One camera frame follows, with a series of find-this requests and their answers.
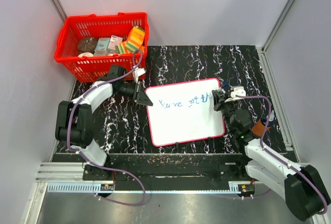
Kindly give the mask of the blue capped whiteboard marker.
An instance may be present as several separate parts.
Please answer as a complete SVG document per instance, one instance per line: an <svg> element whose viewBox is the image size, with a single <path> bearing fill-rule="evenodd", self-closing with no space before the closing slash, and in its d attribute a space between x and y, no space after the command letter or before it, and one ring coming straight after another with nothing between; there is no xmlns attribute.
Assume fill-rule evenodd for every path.
<svg viewBox="0 0 331 224"><path fill-rule="evenodd" d="M226 91L227 88L229 88L229 82L228 82L228 81L225 81L225 82L222 84L221 89Z"/></svg>

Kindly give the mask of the pink framed whiteboard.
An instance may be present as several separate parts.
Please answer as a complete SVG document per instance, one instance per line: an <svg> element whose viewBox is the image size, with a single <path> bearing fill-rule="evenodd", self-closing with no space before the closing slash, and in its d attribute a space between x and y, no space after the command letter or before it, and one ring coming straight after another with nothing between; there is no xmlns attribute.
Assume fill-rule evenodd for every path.
<svg viewBox="0 0 331 224"><path fill-rule="evenodd" d="M225 124L214 111L212 91L220 87L216 78L153 86L146 94L152 144L156 147L222 137Z"/></svg>

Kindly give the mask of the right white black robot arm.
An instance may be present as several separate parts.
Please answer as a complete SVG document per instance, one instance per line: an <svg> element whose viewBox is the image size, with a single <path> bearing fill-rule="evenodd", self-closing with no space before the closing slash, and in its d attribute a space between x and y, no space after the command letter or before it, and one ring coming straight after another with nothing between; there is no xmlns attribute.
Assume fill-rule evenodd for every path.
<svg viewBox="0 0 331 224"><path fill-rule="evenodd" d="M318 170L311 165L302 166L288 160L264 143L269 123L275 117L270 100L256 96L267 103L262 132L257 134L249 111L238 106L240 100L250 99L242 86L234 86L228 91L215 89L212 96L214 111L222 113L232 138L232 147L245 158L235 168L237 178L242 181L253 178L266 185L284 199L289 211L301 221L326 214L330 196Z"/></svg>

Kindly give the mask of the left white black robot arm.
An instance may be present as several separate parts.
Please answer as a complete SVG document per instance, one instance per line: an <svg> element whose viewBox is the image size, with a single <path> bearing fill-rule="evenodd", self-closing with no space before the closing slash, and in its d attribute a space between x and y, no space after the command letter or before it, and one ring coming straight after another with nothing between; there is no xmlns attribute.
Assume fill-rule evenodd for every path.
<svg viewBox="0 0 331 224"><path fill-rule="evenodd" d="M128 97L137 104L153 106L141 82L125 82L129 75L119 65L112 65L110 71L94 82L91 88L72 101L61 101L58 105L55 138L67 144L70 151L79 153L91 163L94 174L100 180L111 177L110 158L94 139L95 110L113 95Z"/></svg>

